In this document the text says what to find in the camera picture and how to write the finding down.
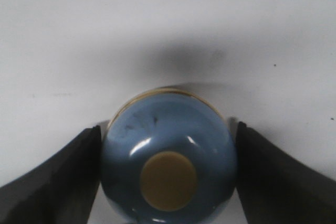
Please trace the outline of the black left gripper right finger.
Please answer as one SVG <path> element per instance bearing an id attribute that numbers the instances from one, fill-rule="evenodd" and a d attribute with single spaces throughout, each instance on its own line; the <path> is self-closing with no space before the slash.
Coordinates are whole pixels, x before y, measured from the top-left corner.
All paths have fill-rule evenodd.
<path id="1" fill-rule="evenodd" d="M 236 133 L 237 191 L 248 223 L 335 223 L 335 181 L 245 123 Z"/>

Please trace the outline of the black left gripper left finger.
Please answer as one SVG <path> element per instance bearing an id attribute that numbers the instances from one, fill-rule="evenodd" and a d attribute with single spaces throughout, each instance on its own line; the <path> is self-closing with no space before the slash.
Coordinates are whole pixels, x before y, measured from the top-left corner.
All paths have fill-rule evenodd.
<path id="1" fill-rule="evenodd" d="M 83 130 L 51 158 L 1 187 L 1 223 L 87 223 L 99 187 L 101 130 Z"/>

